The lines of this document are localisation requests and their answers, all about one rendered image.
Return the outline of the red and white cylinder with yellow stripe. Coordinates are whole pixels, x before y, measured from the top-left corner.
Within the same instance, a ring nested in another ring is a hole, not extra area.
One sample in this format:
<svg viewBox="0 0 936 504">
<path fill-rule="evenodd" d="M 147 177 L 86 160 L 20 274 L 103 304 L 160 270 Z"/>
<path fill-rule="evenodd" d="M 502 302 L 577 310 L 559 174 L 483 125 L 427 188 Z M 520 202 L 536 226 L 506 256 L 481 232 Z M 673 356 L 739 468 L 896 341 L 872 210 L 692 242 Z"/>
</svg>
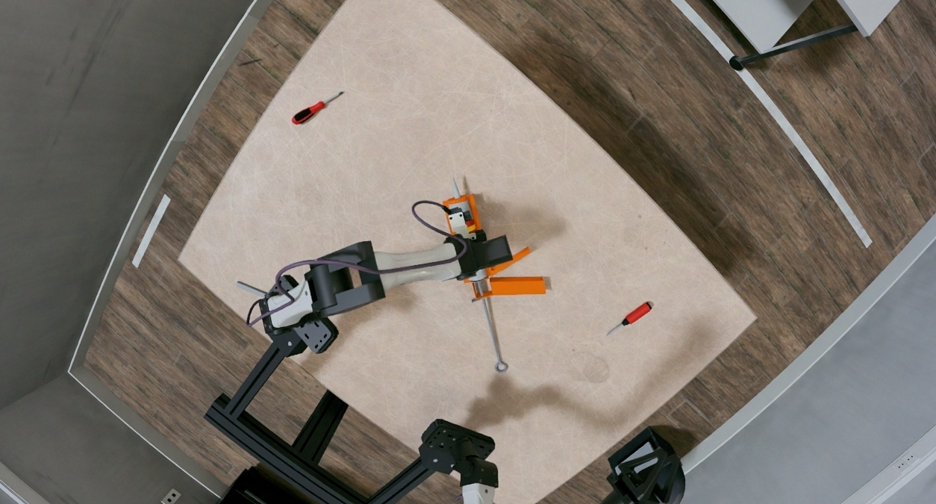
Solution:
<svg viewBox="0 0 936 504">
<path fill-rule="evenodd" d="M 454 198 L 455 198 L 455 199 L 458 199 L 458 198 L 461 197 L 461 195 L 460 195 L 460 192 L 458 192 L 458 187 L 457 187 L 457 185 L 456 185 L 456 183 L 455 183 L 455 179 L 454 179 L 454 178 L 451 178 L 451 182 L 452 182 L 452 186 L 453 186 Z M 466 225 L 467 225 L 469 234 L 470 234 L 470 232 L 474 232 L 474 234 L 475 234 L 475 231 L 476 231 L 476 230 L 475 230 L 475 223 L 474 223 L 474 219 L 472 218 L 472 212 L 471 212 L 471 209 L 470 209 L 469 200 L 466 199 L 465 202 L 453 203 L 453 205 L 450 205 L 450 208 L 454 208 L 454 207 L 461 207 L 462 212 L 464 212 L 464 211 L 470 211 L 470 215 L 471 215 L 471 219 L 472 219 L 472 220 L 468 221 L 468 223 L 466 223 Z M 475 276 L 475 278 L 470 278 L 470 280 L 471 280 L 471 281 L 478 281 L 478 280 L 480 280 L 480 279 L 486 278 L 486 276 L 487 276 L 486 268 L 485 268 L 485 269 L 482 269 L 482 270 L 478 270 L 478 272 L 476 273 L 476 275 L 478 275 L 478 276 Z"/>
</svg>

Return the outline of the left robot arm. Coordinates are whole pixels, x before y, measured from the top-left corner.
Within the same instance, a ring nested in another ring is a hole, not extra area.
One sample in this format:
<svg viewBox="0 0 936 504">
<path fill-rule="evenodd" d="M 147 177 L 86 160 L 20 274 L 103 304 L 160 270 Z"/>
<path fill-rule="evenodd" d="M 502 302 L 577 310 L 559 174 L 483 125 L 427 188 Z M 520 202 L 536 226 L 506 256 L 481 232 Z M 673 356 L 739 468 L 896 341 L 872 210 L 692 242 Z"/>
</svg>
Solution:
<svg viewBox="0 0 936 504">
<path fill-rule="evenodd" d="M 293 304 L 262 319 L 265 333 L 277 337 L 290 333 L 293 327 L 312 352 L 320 352 L 329 338 L 333 337 L 333 331 L 322 317 L 346 313 L 386 298 L 384 292 L 396 285 L 423 280 L 462 281 L 478 276 L 478 270 L 514 260 L 506 235 L 471 245 L 469 238 L 463 238 L 461 234 L 454 236 L 460 239 L 447 237 L 446 243 L 425 251 L 386 253 L 373 250 L 371 241 L 361 241 L 315 258 L 313 261 L 325 258 L 353 264 L 357 262 L 377 269 L 378 274 L 358 270 L 362 286 L 356 289 L 349 267 L 344 266 L 312 265 L 297 287 L 282 276 L 281 286 L 290 293 Z M 451 261 L 464 248 L 462 240 L 467 243 L 465 254 Z M 322 317 L 317 314 L 318 311 Z"/>
</svg>

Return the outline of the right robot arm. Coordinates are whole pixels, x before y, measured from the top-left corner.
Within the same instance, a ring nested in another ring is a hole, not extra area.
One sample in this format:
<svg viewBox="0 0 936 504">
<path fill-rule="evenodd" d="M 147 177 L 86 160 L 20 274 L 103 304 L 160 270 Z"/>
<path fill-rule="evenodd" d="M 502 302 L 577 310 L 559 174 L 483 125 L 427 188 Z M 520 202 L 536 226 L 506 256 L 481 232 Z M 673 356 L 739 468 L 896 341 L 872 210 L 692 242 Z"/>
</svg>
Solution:
<svg viewBox="0 0 936 504">
<path fill-rule="evenodd" d="M 499 486 L 499 471 L 496 464 L 485 461 L 496 449 L 493 443 L 440 424 L 425 444 L 453 457 L 455 466 L 452 468 L 461 474 L 464 504 L 493 504 L 495 488 Z"/>
</svg>

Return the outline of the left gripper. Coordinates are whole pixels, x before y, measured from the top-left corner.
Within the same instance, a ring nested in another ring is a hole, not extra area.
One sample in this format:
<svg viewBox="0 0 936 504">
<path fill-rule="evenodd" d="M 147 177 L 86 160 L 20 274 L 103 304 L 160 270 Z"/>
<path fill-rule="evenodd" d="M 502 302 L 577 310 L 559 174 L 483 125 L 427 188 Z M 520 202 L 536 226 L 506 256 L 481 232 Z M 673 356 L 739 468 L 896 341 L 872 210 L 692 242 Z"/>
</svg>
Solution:
<svg viewBox="0 0 936 504">
<path fill-rule="evenodd" d="M 475 231 L 475 234 L 474 232 L 470 232 L 469 234 L 467 225 L 464 221 L 464 216 L 462 216 L 462 212 L 458 212 L 455 215 L 449 215 L 449 221 L 451 224 L 451 230 L 456 232 L 456 234 L 461 234 L 463 238 L 469 238 L 470 245 L 471 243 L 487 241 L 487 236 L 484 230 Z"/>
</svg>

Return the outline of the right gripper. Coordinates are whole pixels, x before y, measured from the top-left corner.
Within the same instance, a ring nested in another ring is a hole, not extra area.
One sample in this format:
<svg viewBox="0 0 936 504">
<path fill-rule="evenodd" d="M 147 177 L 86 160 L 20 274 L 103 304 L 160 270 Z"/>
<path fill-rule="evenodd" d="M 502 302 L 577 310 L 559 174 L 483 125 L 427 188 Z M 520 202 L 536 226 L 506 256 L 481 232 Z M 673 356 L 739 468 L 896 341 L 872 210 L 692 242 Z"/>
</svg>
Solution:
<svg viewBox="0 0 936 504">
<path fill-rule="evenodd" d="M 611 483 L 614 490 L 612 490 L 600 504 L 659 504 L 660 501 L 667 504 L 667 502 L 670 501 L 674 479 L 678 470 L 679 461 L 681 461 L 677 455 L 667 456 L 667 452 L 660 448 L 658 451 L 651 452 L 648 455 L 643 455 L 628 462 L 620 463 L 619 466 L 617 466 L 620 470 L 620 474 L 615 476 L 614 473 L 611 473 L 607 476 L 607 480 Z M 655 458 L 658 458 L 655 464 L 635 473 L 635 467 L 641 466 Z M 672 463 L 670 474 L 667 476 L 664 488 L 662 488 L 657 482 L 657 479 L 662 468 L 668 466 L 670 463 Z"/>
</svg>

